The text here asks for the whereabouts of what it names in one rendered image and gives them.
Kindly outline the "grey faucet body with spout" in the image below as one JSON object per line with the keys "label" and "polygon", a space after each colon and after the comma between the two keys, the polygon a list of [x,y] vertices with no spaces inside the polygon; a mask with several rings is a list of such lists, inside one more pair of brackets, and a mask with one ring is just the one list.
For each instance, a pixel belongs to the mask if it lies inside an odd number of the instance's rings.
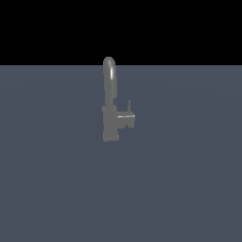
{"label": "grey faucet body with spout", "polygon": [[105,142],[117,141],[117,108],[113,100],[117,98],[116,67],[113,58],[106,57],[103,61],[105,105],[103,111],[103,140]]}

